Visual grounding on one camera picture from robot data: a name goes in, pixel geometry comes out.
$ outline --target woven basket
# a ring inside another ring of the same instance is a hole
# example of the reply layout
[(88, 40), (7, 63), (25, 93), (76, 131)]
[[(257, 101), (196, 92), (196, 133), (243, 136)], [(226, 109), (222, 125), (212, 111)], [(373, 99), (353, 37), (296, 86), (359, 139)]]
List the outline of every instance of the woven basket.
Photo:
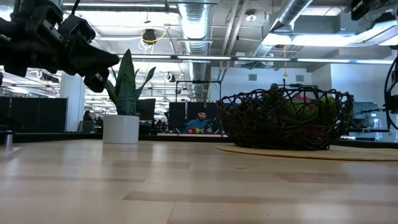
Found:
[(235, 145), (260, 149), (326, 150), (344, 133), (353, 96), (315, 87), (253, 90), (216, 102)]

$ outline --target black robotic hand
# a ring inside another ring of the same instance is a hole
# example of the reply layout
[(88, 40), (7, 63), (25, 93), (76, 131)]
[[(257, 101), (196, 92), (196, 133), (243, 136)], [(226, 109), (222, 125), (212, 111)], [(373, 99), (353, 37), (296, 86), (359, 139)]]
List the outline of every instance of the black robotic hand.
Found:
[(0, 65), (6, 72), (24, 77), (27, 68), (78, 73), (95, 92), (102, 92), (108, 68), (117, 55), (90, 45), (95, 32), (82, 18), (70, 15), (49, 0), (16, 0), (11, 22), (0, 18)]

